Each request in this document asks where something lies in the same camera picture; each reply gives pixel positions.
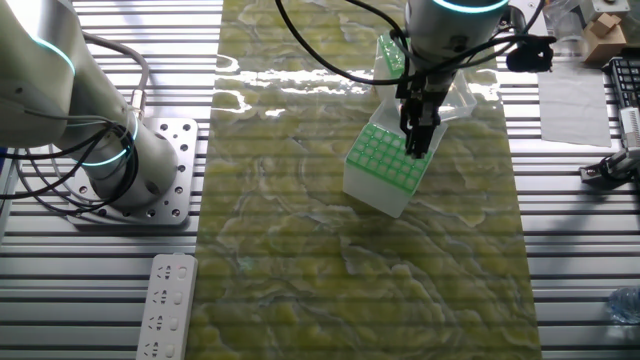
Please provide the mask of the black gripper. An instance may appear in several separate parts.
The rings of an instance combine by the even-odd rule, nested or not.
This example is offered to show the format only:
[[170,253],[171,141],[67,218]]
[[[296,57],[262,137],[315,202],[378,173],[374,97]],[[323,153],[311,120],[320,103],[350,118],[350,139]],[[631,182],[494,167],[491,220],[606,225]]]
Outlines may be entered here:
[[[406,136],[405,148],[412,150],[413,158],[422,159],[440,125],[440,107],[455,80],[456,72],[447,70],[424,75],[414,65],[408,65],[402,75],[416,75],[417,78],[397,86],[400,129]],[[421,114],[412,119],[414,102]]]

